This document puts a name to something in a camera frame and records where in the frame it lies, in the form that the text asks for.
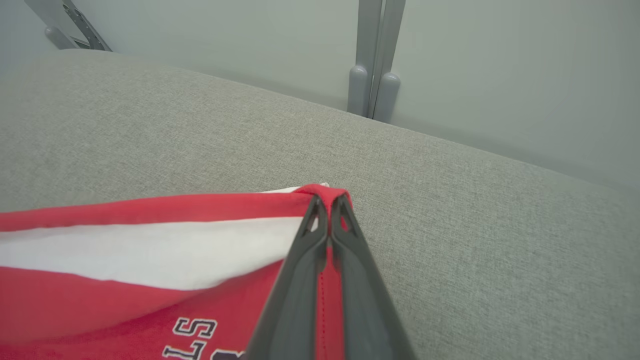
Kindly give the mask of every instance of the red t-shirt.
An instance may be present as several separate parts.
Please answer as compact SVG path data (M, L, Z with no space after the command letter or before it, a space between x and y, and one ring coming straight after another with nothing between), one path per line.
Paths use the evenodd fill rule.
M330 211L343 193L312 184L1 213L0 359L237 359L313 194ZM327 266L318 360L344 358L340 289Z

